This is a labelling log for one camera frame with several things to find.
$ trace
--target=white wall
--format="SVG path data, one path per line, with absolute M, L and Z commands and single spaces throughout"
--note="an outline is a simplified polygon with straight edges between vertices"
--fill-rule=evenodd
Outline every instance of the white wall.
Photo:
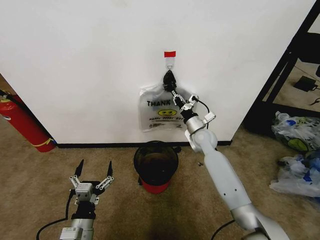
M 139 129 L 139 89 L 176 50 L 178 84 L 229 141 L 314 2 L 1 0 L 0 72 L 58 143 L 186 141 Z

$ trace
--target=trash can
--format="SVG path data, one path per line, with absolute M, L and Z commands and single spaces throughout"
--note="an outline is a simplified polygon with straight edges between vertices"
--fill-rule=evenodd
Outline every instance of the trash can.
M 152 194 L 166 190 L 179 164 L 180 147 L 165 146 L 162 141 L 150 141 L 150 146 L 140 147 L 134 155 L 134 168 L 139 183 Z

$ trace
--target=yellow smiley face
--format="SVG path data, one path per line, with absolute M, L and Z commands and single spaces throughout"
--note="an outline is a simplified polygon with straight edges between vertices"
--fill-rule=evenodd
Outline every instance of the yellow smiley face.
M 164 116 L 164 117 L 174 116 L 174 115 L 177 114 L 177 111 L 172 110 L 172 109 L 160 110 L 160 111 L 158 111 L 158 114 L 159 114 L 160 116 Z

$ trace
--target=clear plastic bag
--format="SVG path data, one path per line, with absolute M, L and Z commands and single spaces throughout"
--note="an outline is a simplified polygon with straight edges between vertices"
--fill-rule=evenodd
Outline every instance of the clear plastic bag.
M 319 118 L 290 117 L 277 111 L 271 129 L 279 141 L 297 151 L 307 152 L 320 147 Z
M 320 172 L 315 167 L 317 158 L 304 159 L 302 155 L 297 155 L 284 157 L 281 162 L 285 166 L 279 170 L 278 179 L 271 181 L 271 189 L 285 194 L 320 197 Z
M 185 100 L 191 96 L 182 88 L 177 87 L 176 90 Z M 172 94 L 164 90 L 162 83 L 140 90 L 139 117 L 144 132 L 156 129 L 186 129 L 179 107 L 174 104 Z

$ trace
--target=fire extinguisher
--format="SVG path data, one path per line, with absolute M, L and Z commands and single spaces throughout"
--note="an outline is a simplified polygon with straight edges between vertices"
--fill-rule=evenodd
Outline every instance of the fire extinguisher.
M 44 153 L 56 146 L 28 107 L 18 95 L 8 95 L 0 90 L 0 114 L 19 131 L 39 152 Z

